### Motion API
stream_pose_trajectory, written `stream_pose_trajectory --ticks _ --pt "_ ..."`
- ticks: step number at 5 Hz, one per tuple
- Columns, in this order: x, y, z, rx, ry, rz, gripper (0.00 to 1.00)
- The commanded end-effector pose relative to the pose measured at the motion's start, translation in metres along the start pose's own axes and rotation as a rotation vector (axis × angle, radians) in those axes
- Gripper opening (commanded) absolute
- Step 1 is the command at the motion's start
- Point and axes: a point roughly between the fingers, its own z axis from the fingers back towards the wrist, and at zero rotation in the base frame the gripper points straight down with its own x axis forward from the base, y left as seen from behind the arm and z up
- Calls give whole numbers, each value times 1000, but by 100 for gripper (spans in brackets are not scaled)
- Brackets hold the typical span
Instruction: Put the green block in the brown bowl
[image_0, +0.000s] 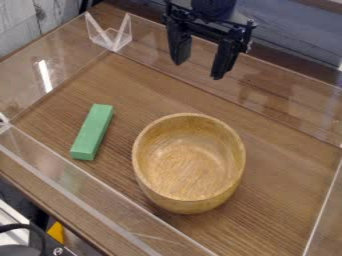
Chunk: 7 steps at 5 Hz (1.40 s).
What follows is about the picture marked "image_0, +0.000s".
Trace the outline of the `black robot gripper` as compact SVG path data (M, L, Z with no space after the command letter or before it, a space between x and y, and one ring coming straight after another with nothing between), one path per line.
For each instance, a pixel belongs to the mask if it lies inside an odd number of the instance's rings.
M211 77L219 80L233 70L243 43L251 40L255 22L237 10L238 0L165 0L173 62L181 65L191 56L193 35L219 42Z

